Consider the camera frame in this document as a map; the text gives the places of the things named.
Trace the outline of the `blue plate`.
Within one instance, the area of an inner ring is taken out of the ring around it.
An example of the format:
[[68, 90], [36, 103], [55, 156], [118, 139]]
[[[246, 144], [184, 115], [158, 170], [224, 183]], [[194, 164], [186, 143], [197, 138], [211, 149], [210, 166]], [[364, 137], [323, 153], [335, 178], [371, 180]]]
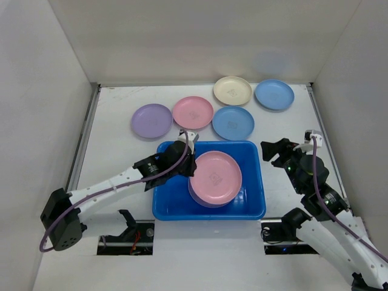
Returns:
[[223, 139], [240, 141], [252, 134], [255, 120], [246, 109], [230, 105], [219, 109], [214, 114], [212, 126]]
[[255, 97], [263, 107], [274, 111], [288, 109], [295, 100], [292, 88], [285, 82], [276, 79], [260, 82], [256, 86]]

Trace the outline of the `pink plate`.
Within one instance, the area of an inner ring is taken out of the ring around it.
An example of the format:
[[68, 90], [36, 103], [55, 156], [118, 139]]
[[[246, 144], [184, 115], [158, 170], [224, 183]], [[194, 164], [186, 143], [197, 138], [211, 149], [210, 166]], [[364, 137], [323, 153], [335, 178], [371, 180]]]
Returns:
[[179, 126], [196, 130], [212, 121], [214, 109], [208, 100], [200, 96], [188, 96], [175, 104], [172, 115]]
[[238, 163], [228, 154], [220, 151], [209, 151], [198, 156], [195, 160], [196, 170], [194, 176], [189, 178], [195, 189], [221, 188], [222, 186], [232, 186], [241, 188], [242, 173]]

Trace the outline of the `purple plate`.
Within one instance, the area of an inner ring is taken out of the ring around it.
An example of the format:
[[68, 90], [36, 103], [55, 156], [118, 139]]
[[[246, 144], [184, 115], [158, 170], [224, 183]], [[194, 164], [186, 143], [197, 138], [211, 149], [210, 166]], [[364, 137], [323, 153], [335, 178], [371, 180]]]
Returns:
[[147, 104], [133, 114], [132, 130], [142, 138], [155, 139], [165, 135], [172, 127], [171, 110], [162, 104]]
[[232, 186], [193, 188], [191, 183], [188, 184], [190, 196], [200, 205], [208, 208], [218, 208], [225, 206], [236, 198], [240, 188]]

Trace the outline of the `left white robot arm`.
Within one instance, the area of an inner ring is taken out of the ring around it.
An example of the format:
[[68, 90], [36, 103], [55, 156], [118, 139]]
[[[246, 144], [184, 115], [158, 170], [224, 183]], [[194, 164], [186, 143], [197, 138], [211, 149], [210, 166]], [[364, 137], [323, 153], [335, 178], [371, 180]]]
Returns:
[[195, 142], [177, 140], [164, 152], [144, 158], [122, 173], [81, 190], [52, 192], [40, 215], [45, 233], [39, 243], [42, 253], [74, 246], [89, 229], [86, 220], [99, 209], [122, 199], [120, 194], [143, 183], [145, 191], [181, 175], [191, 177], [196, 169]]

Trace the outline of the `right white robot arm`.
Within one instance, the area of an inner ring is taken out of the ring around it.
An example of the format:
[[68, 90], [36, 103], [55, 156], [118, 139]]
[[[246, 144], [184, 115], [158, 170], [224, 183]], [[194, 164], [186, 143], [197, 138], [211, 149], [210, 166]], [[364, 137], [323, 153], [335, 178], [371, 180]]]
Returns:
[[281, 218], [287, 239], [305, 242], [342, 275], [352, 290], [387, 290], [387, 258], [371, 243], [345, 200], [326, 182], [329, 170], [317, 157], [319, 135], [304, 144], [283, 138], [261, 142], [263, 160], [286, 171], [303, 208]]

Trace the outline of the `cream plate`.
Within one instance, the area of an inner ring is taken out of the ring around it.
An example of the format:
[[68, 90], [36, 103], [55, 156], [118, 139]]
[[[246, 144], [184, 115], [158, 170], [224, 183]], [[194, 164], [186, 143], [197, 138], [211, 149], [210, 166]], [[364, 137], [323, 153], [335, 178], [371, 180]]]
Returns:
[[253, 94], [251, 85], [237, 76], [225, 76], [216, 81], [213, 86], [215, 98], [226, 105], [244, 105]]

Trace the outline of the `right aluminium rail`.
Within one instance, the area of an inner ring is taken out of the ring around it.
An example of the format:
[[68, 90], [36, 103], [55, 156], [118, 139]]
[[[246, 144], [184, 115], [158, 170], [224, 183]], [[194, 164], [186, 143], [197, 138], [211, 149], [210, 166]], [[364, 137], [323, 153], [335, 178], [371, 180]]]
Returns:
[[324, 125], [324, 122], [323, 122], [323, 119], [321, 116], [321, 112], [318, 108], [318, 103], [316, 101], [315, 94], [313, 91], [313, 83], [312, 82], [308, 83], [306, 85], [306, 88], [307, 88], [307, 92], [310, 96], [310, 100], [311, 100], [313, 109], [315, 111], [316, 118], [318, 120], [320, 131], [323, 134], [323, 140], [324, 140], [323, 148], [325, 148], [325, 150], [327, 152], [327, 156], [330, 159], [329, 165], [327, 166], [327, 168], [329, 169], [329, 172], [330, 172], [330, 175], [328, 178], [328, 183], [333, 188], [335, 188], [336, 191], [342, 196], [342, 198], [345, 200], [347, 206], [350, 209], [350, 213], [353, 215], [353, 210], [352, 210], [352, 207], [350, 205], [349, 199], [347, 197], [346, 190], [345, 190], [344, 184], [343, 184], [343, 180], [342, 180], [341, 175], [339, 173], [339, 168], [337, 166], [337, 163], [336, 163], [336, 160], [335, 160], [335, 157], [333, 154], [333, 150], [332, 150], [331, 145], [330, 145], [329, 137], [327, 136], [327, 131], [326, 131], [326, 128], [325, 128], [325, 125]]

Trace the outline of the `aluminium rail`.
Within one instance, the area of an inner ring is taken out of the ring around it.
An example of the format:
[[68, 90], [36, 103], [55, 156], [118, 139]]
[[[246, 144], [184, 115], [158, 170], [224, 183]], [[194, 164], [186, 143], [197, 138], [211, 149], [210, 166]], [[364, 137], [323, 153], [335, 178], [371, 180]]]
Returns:
[[329, 172], [330, 172], [330, 175], [328, 178], [328, 183], [333, 188], [335, 188], [336, 191], [342, 196], [342, 198], [345, 200], [347, 206], [350, 209], [350, 213], [353, 215], [353, 210], [352, 210], [352, 207], [350, 205], [349, 199], [347, 197], [346, 190], [345, 190], [344, 184], [343, 184], [343, 180], [342, 180], [341, 175], [339, 173], [339, 168], [337, 166], [337, 163], [336, 163], [336, 160], [335, 160], [335, 157], [333, 154], [333, 150], [332, 150], [331, 145], [330, 145], [329, 137], [327, 136], [327, 131], [326, 131], [326, 128], [325, 128], [325, 125], [324, 125], [324, 122], [323, 122], [323, 119], [321, 116], [321, 112], [318, 108], [318, 103], [316, 101], [315, 94], [313, 91], [313, 83], [312, 82], [308, 83], [306, 85], [306, 88], [307, 88], [307, 92], [310, 96], [310, 100], [311, 100], [313, 109], [315, 111], [316, 118], [318, 120], [320, 131], [323, 134], [323, 140], [324, 140], [323, 148], [325, 148], [325, 150], [327, 152], [327, 156], [330, 159], [329, 165], [327, 166], [327, 168], [329, 169]]
[[89, 141], [90, 133], [92, 130], [93, 120], [95, 117], [99, 94], [101, 91], [101, 85], [98, 83], [91, 83], [92, 94], [88, 103], [88, 107], [85, 113], [84, 121], [82, 123], [81, 132], [79, 135], [78, 143], [73, 157], [70, 172], [67, 178], [67, 183], [64, 187], [65, 192], [69, 192], [77, 188], [79, 178], [81, 175], [82, 165], [84, 162], [85, 153], [87, 150], [87, 144]]

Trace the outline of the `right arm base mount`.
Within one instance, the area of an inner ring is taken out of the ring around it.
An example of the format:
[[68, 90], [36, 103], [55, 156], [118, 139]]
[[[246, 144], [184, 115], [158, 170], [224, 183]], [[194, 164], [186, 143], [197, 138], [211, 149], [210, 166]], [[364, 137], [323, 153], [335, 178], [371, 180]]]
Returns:
[[261, 220], [261, 238], [266, 255], [317, 255], [318, 252], [295, 234], [287, 233], [280, 219]]

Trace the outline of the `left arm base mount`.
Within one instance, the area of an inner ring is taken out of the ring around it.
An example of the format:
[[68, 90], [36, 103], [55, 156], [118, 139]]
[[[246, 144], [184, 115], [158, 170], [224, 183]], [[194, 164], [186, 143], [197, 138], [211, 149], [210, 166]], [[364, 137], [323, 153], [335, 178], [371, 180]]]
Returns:
[[154, 220], [136, 220], [128, 210], [119, 210], [118, 218], [125, 221], [124, 230], [117, 235], [99, 237], [96, 254], [99, 256], [153, 255]]

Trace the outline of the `left aluminium rail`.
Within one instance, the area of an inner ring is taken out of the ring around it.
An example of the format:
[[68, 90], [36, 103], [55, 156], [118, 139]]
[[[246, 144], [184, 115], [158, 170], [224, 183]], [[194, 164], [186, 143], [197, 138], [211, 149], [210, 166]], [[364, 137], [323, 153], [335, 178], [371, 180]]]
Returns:
[[99, 94], [101, 91], [101, 85], [98, 83], [91, 83], [92, 94], [88, 103], [88, 107], [85, 113], [84, 121], [82, 123], [81, 132], [79, 135], [78, 143], [73, 157], [70, 172], [67, 178], [67, 183], [64, 187], [65, 192], [69, 192], [77, 188], [79, 178], [81, 175], [82, 165], [84, 162], [85, 153], [87, 150], [87, 144], [89, 141], [90, 133], [92, 130], [93, 120], [95, 117]]

